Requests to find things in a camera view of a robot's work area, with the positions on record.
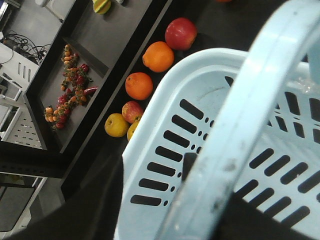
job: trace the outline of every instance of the black tray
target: black tray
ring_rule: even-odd
[[[61,25],[46,57],[24,94],[43,149],[59,153],[70,161],[97,121],[119,82],[143,44],[167,0],[112,1],[105,15],[93,11],[91,0],[76,0]],[[63,92],[61,56],[65,44],[79,53],[79,64],[90,66],[90,86],[98,90],[86,106],[77,106],[63,130],[52,130],[45,121],[44,109],[57,104]]]

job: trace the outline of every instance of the cable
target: cable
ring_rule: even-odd
[[[2,64],[6,64],[7,62],[9,62],[9,61],[14,57],[14,50],[11,49],[11,51],[12,51],[12,55],[11,55],[11,57],[9,58],[9,60],[4,61],[4,62],[0,62],[0,66],[1,66]]]
[[[11,40],[14,45],[21,49],[21,51],[18,52],[19,54],[29,60],[35,60],[36,63],[41,62],[48,51],[46,47],[51,45],[36,46],[30,38],[18,34],[13,30],[10,30],[5,38]]]

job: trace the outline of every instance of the basket handle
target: basket handle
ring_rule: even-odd
[[[311,76],[320,83],[319,39],[319,0],[287,1],[270,17],[253,42],[156,239],[210,237],[278,93],[308,50]]]

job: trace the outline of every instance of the shopping basket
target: shopping basket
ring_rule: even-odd
[[[320,239],[319,39],[320,1],[291,0],[249,52],[206,49],[172,67],[123,153],[115,239],[207,239],[232,191]]]

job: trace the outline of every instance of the shelf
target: shelf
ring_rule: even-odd
[[[92,1],[74,2],[23,95],[43,150],[1,142],[4,157],[0,172],[54,178],[66,174],[166,3],[167,0],[114,2],[107,14],[99,15],[92,10]],[[98,90],[86,106],[76,107],[63,130],[53,131],[44,119],[44,109],[55,106],[63,94],[61,54],[67,42],[75,45],[81,61],[91,65],[90,84],[98,86]]]
[[[154,87],[166,72],[154,73],[142,63],[142,55],[146,48],[156,42],[164,41],[164,33],[168,24],[178,18],[186,17],[193,21],[198,29],[198,35],[191,49],[188,51],[175,51],[175,62],[186,56],[208,48],[231,48],[248,51],[257,33],[269,18],[271,13],[283,1],[267,0],[263,2],[248,0],[234,0],[230,3],[220,3],[214,0],[173,0],[167,1],[165,12],[162,12],[156,24],[150,29],[145,41],[140,46],[125,74],[119,83],[119,90],[110,104],[106,105],[96,119],[96,123],[80,147],[76,160],[72,162],[68,175],[62,184],[62,192],[66,199],[85,186],[100,171],[101,166],[108,164],[116,166],[117,161],[126,148],[126,137],[114,138],[104,131],[107,117],[112,113],[120,113],[123,104],[132,100],[125,91],[124,82],[130,73],[145,72],[153,80]],[[140,101],[146,107],[150,98]]]

